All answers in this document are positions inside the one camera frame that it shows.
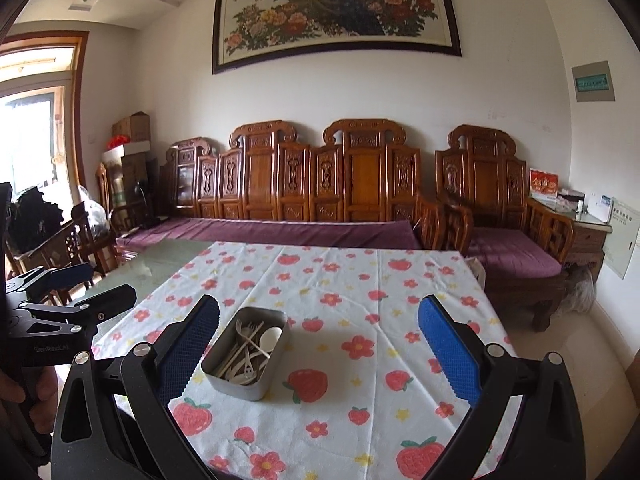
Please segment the person's left hand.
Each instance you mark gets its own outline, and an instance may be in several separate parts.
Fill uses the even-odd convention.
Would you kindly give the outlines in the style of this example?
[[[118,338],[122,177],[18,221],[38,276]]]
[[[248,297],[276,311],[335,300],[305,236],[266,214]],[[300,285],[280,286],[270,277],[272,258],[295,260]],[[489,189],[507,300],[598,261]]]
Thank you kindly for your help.
[[[29,417],[35,430],[38,434],[50,434],[58,411],[58,374],[55,368],[43,367],[35,385],[27,389],[1,372],[1,400],[15,404],[29,403]]]

